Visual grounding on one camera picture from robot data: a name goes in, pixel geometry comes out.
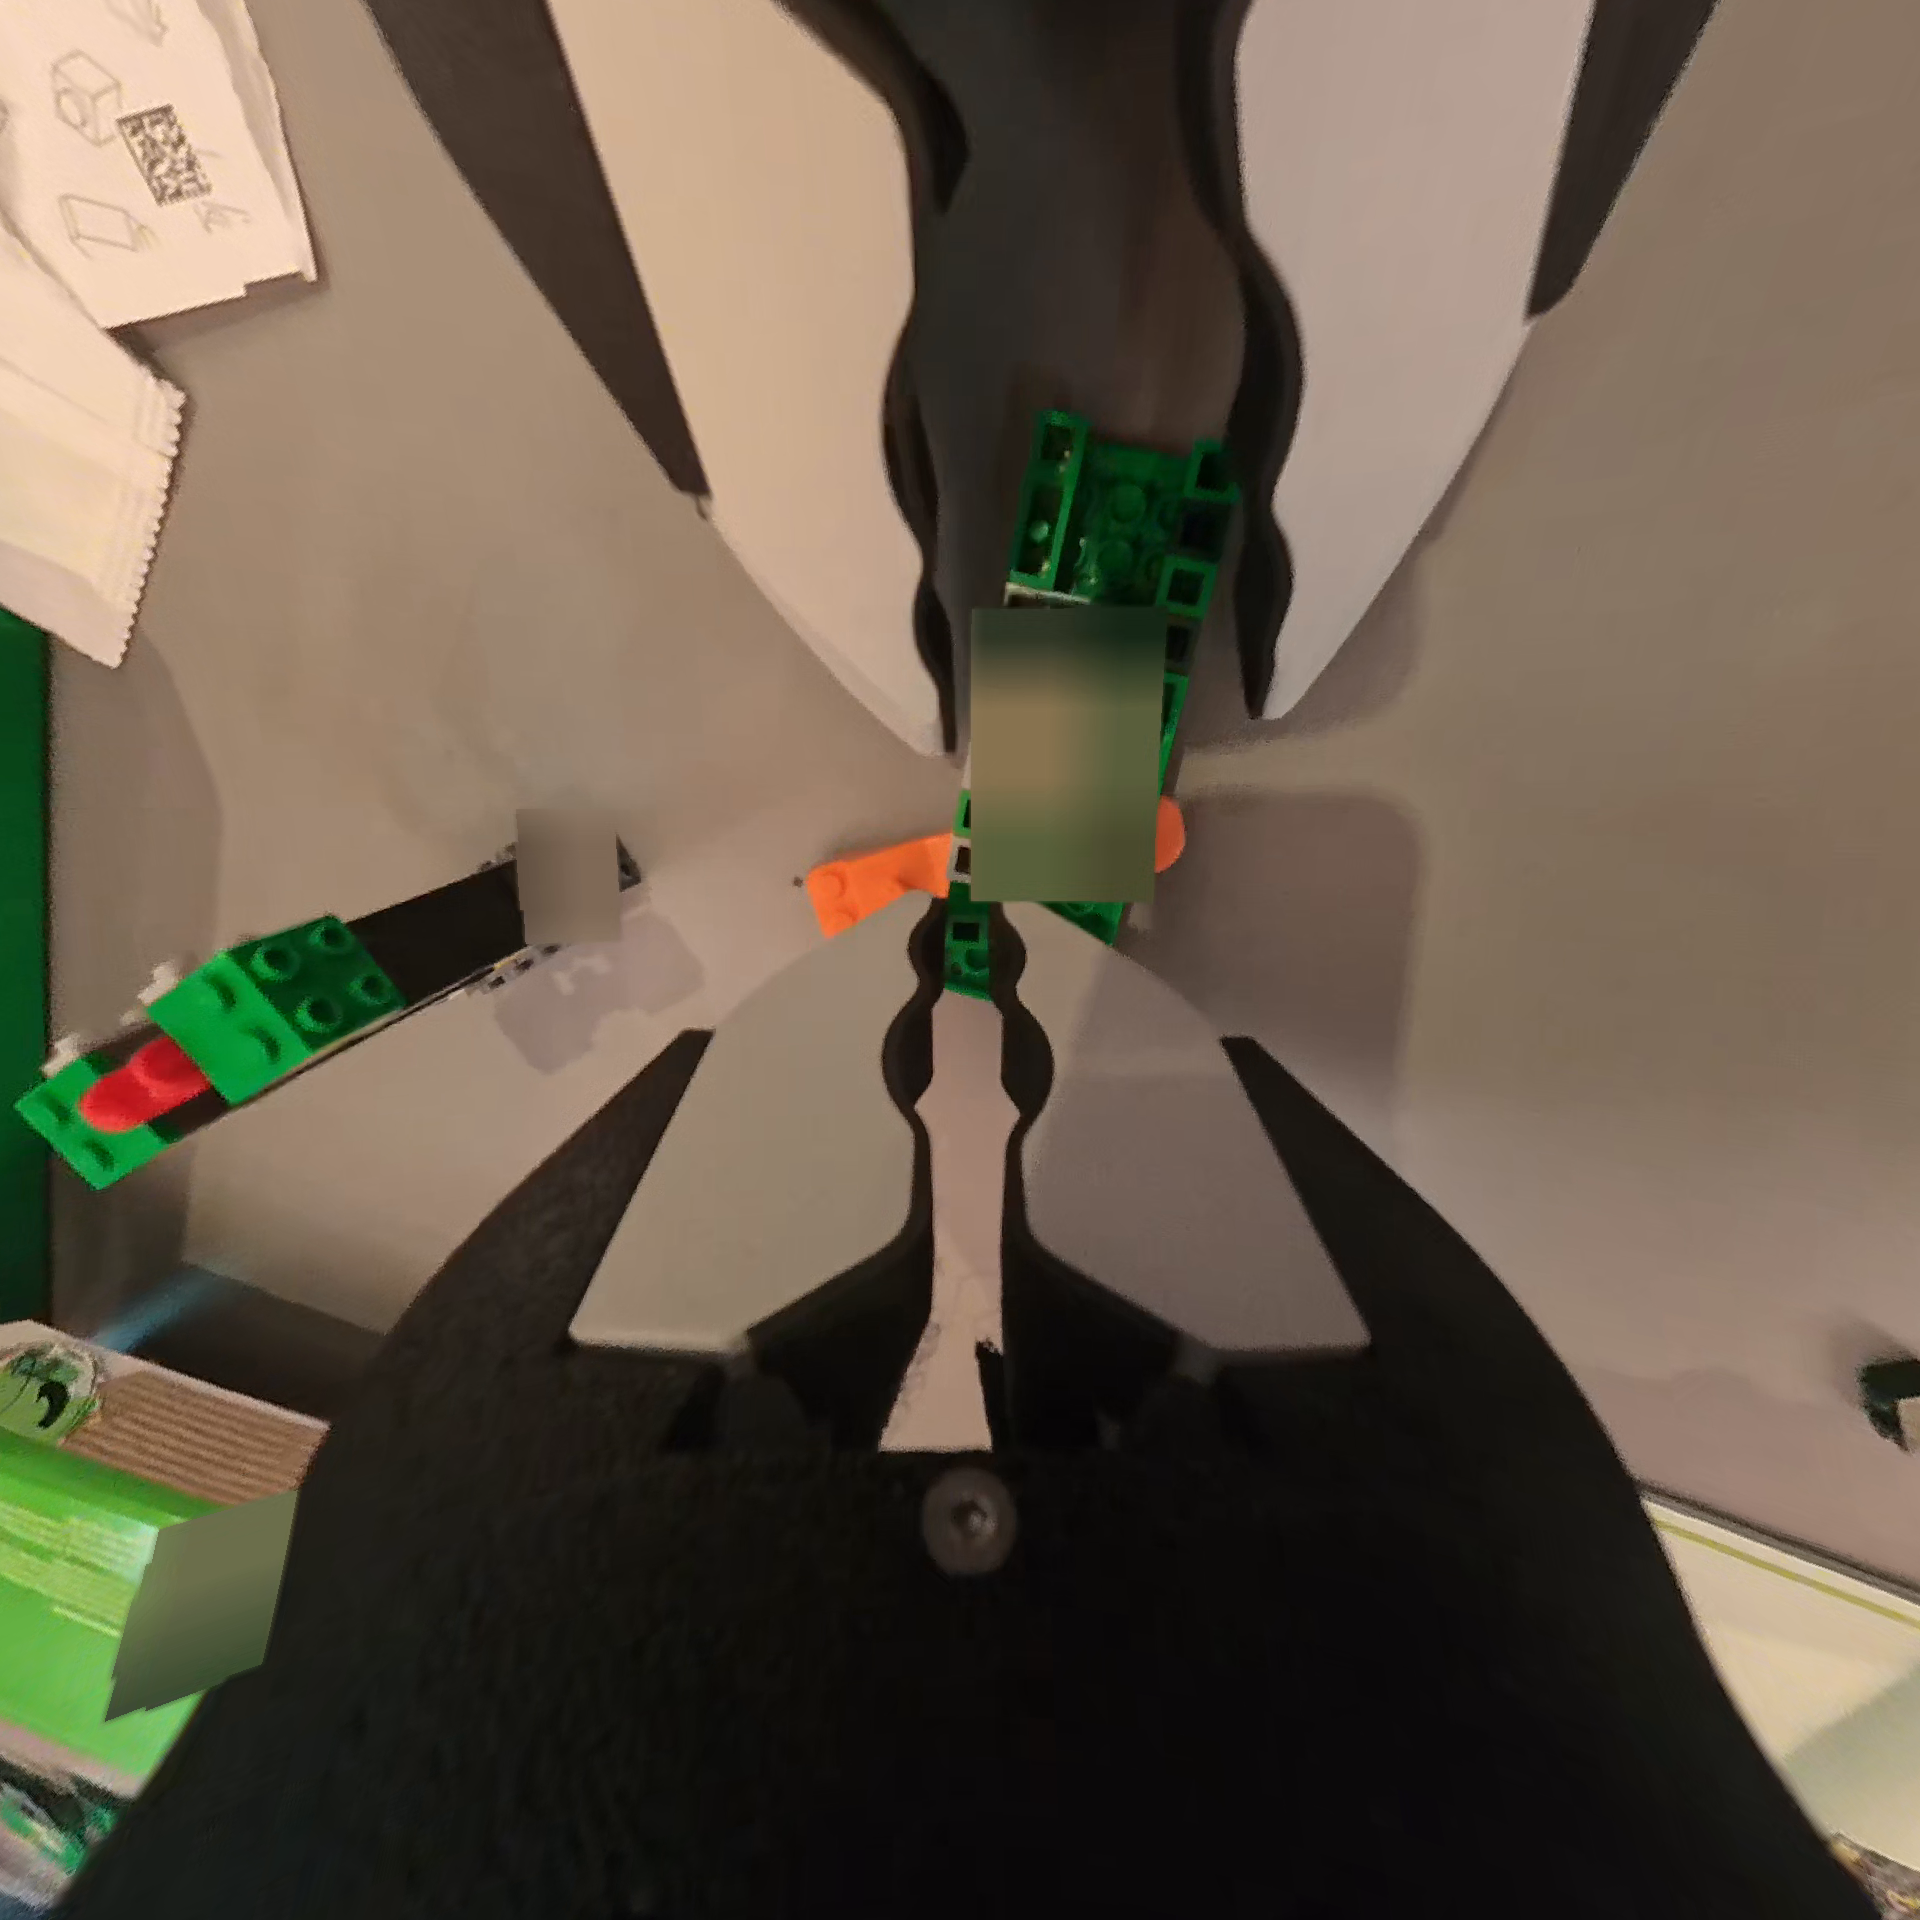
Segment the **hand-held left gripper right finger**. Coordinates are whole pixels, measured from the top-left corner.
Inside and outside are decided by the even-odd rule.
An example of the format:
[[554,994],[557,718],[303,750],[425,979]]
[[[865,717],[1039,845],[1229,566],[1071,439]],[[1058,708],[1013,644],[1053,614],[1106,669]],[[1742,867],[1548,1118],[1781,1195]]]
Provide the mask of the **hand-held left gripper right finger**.
[[997,917],[1002,1407],[1097,1443],[1166,1382],[1364,1354],[1371,1334],[1207,1016],[1058,917]]

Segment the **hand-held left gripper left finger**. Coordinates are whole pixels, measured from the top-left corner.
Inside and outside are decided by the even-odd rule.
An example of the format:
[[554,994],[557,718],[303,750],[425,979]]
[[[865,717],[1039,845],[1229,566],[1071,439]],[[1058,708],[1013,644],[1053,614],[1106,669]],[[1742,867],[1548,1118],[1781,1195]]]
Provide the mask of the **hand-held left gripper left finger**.
[[722,1021],[567,1334],[768,1379],[834,1443],[882,1440],[932,1313],[943,913],[883,908]]

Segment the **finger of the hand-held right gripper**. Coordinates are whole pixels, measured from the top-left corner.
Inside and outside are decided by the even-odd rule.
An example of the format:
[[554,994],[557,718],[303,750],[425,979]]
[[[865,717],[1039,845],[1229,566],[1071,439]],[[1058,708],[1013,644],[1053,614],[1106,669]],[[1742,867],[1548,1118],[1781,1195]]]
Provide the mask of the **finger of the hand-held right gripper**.
[[1593,8],[1266,3],[1235,51],[1243,209],[1299,338],[1271,507],[1291,595],[1260,715],[1330,666],[1490,420]]
[[932,186],[859,5],[556,3],[556,40],[731,558],[862,708],[951,748],[902,347]]

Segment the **white printed paper sheet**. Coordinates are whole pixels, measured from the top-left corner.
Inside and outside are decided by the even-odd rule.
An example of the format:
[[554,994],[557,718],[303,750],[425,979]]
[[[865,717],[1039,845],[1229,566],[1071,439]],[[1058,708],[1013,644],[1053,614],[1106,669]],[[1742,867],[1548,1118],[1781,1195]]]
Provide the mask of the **white printed paper sheet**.
[[3,227],[93,325],[317,278],[241,3],[6,3]]

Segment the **green brick build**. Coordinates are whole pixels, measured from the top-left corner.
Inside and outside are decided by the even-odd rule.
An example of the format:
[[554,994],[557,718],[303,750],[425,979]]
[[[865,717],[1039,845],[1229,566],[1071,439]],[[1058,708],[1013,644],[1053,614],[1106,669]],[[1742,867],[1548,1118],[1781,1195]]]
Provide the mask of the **green brick build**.
[[968,770],[947,861],[949,992],[989,999],[989,913],[1112,947],[1178,856],[1170,767],[1237,491],[1222,444],[1033,423],[1002,596],[972,612]]

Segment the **green printed product box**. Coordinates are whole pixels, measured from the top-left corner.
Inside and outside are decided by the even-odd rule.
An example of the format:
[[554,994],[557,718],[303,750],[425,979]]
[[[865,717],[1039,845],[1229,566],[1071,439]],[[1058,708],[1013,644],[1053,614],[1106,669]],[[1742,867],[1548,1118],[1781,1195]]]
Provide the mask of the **green printed product box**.
[[105,1716],[160,1533],[295,1488],[323,1435],[295,1410],[3,1322],[3,1740],[131,1798],[195,1707]]

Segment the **long black brick build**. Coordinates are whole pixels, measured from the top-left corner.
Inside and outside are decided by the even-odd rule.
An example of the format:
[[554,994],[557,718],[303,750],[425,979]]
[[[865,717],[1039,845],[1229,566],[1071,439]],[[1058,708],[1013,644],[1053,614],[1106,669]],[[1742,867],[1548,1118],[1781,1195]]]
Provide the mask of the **long black brick build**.
[[356,920],[317,917],[157,969],[117,1030],[55,1049],[12,1103],[12,1132],[105,1190],[348,1049],[513,985],[559,954],[524,930],[516,867],[505,848]]

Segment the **instruction booklet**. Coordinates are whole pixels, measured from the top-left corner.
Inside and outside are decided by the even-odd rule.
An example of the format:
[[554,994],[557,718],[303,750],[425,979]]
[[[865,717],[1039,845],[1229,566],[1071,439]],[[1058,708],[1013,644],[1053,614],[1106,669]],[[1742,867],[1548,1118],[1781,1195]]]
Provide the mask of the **instruction booklet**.
[[1879,1917],[1918,1915],[1918,1596],[1889,1575],[1644,1492],[1752,1738]]

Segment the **orange brick separator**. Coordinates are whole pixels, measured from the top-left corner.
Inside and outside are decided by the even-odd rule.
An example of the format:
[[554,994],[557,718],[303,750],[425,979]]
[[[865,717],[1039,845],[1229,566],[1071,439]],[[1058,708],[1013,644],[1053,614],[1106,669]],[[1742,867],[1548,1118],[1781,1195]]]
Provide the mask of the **orange brick separator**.
[[[826,861],[803,876],[803,893],[821,935],[835,937],[859,920],[888,908],[906,895],[947,897],[951,828],[900,841],[859,855]],[[1184,855],[1187,828],[1181,807],[1172,797],[1158,800],[1155,875],[1167,873]],[[1114,945],[1119,926],[1138,902],[1061,902],[1045,907],[1074,924],[1082,924],[1106,945]]]

